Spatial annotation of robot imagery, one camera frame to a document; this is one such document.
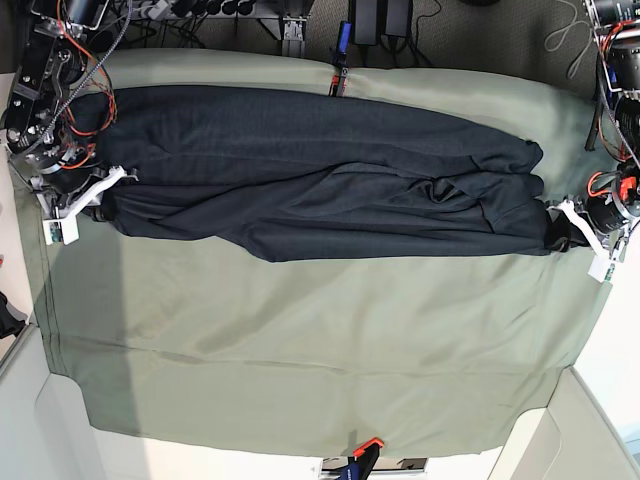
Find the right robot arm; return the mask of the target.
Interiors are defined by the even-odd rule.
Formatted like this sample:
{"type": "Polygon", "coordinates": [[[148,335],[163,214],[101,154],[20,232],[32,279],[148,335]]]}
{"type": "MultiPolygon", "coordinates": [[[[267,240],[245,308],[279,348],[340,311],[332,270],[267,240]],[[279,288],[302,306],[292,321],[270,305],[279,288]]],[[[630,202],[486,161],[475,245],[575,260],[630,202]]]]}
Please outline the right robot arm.
{"type": "Polygon", "coordinates": [[[117,119],[113,83],[86,41],[107,14],[106,1],[20,1],[23,52],[1,117],[8,163],[48,218],[72,208],[97,222],[107,169],[97,136],[117,119]]]}

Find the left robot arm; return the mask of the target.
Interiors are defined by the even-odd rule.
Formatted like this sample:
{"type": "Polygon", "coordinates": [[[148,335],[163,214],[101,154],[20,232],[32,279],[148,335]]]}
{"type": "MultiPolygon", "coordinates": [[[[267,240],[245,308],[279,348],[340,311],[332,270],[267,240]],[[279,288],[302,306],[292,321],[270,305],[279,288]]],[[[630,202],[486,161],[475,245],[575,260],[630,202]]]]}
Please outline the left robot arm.
{"type": "Polygon", "coordinates": [[[595,258],[617,264],[639,230],[639,3],[584,1],[571,21],[547,35],[544,48],[557,50],[575,25],[589,29],[588,46],[596,47],[596,93],[584,149],[600,142],[614,168],[597,171],[586,182],[585,195],[550,203],[555,213],[550,236],[557,250],[588,246],[595,258]]]}

